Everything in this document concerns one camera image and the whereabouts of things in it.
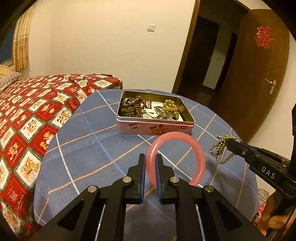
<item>light switch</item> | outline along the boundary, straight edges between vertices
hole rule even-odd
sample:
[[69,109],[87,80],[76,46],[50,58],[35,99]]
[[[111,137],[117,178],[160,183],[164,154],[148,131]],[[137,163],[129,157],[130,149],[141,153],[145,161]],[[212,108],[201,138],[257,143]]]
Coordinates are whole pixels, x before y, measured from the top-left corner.
[[155,24],[148,24],[148,32],[154,32],[155,31]]

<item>pink bangle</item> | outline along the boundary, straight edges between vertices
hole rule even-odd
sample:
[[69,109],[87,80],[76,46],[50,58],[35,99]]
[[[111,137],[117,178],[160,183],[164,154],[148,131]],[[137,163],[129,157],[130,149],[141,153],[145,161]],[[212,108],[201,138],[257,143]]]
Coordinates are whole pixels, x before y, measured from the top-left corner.
[[205,156],[202,151],[202,148],[198,144],[198,142],[191,137],[190,135],[187,135],[182,132],[168,132],[160,137],[158,137],[150,146],[147,155],[146,155],[146,170],[148,177],[153,184],[153,186],[156,187],[156,175],[155,175],[155,156],[159,149],[159,147],[165,143],[168,140],[181,140],[186,142],[188,145],[192,147],[194,150],[196,156],[197,156],[197,170],[194,178],[189,183],[190,185],[197,186],[198,183],[201,181],[204,172],[205,172]]

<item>finger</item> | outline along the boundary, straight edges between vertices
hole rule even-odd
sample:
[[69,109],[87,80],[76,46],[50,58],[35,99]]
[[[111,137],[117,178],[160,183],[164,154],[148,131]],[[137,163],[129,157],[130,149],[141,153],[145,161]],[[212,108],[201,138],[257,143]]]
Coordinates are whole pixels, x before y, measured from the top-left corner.
[[284,228],[290,215],[273,216],[268,221],[269,228],[282,229]]
[[270,219],[271,213],[274,210],[276,203],[279,201],[279,195],[277,192],[274,192],[266,201],[264,211],[262,212],[259,223],[257,224],[257,229],[265,236],[267,230],[269,229],[268,221]]

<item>round table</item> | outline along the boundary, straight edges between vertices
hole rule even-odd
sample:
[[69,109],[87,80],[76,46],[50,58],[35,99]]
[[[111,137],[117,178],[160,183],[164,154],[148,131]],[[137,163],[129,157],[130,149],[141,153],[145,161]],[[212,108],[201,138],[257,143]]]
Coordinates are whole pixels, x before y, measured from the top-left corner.
[[[137,91],[177,96],[162,91]],[[146,154],[157,138],[116,132],[115,113],[121,93],[122,90],[94,92],[52,139],[41,164],[34,194],[34,214],[40,225],[44,226],[88,186],[100,188],[124,177],[128,168],[137,164],[139,154]],[[236,133],[209,108],[180,98],[195,119],[192,137],[205,154],[206,171],[200,185],[213,185],[251,219],[258,208],[255,174],[239,156],[219,165],[209,153],[210,146],[217,142],[217,135]],[[159,151],[167,166],[181,160],[174,173],[189,182],[196,172],[194,151],[178,140],[164,143]],[[226,150],[223,158],[229,154]],[[174,205],[160,205],[157,190],[147,175],[145,180],[143,204],[127,206],[124,240],[172,240],[176,235]]]

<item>pillow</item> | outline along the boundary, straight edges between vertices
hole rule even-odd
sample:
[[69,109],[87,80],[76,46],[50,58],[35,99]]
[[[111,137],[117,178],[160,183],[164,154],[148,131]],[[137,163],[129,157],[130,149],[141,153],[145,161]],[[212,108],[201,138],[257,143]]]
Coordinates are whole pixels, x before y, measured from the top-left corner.
[[0,79],[0,93],[5,90],[8,86],[12,83],[17,81],[20,76],[22,76],[19,72],[11,72],[10,74],[5,75],[3,78]]

